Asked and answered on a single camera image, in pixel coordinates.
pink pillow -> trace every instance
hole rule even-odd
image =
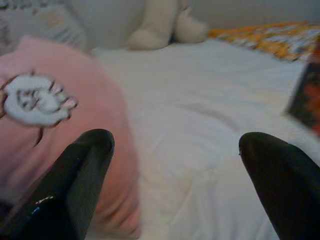
[[[88,56],[25,37],[0,57],[0,199],[24,191],[83,132],[107,129],[115,154],[94,221],[123,237],[140,235],[137,155],[117,86]]]

white pillow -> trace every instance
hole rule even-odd
[[[67,11],[64,0],[0,0],[0,55],[12,52],[25,35],[84,50],[83,30]]]

mattress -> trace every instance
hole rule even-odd
[[[269,133],[320,163],[317,138],[284,113],[304,64],[213,39],[93,53],[127,100],[139,155],[140,239],[278,239],[238,141]],[[113,238],[91,229],[87,239]]]

wall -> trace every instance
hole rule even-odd
[[[145,0],[68,0],[91,46],[121,47],[139,27]]]
[[[193,14],[213,28],[319,21],[320,0],[190,0]],[[69,0],[92,46],[121,47],[142,21],[145,0]]]
[[[216,28],[320,21],[320,0],[192,0],[194,15]]]

white plush toy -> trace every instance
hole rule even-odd
[[[166,47],[174,35],[180,43],[203,42],[208,26],[190,16],[188,0],[147,0],[141,27],[128,41],[131,50],[156,50]]]

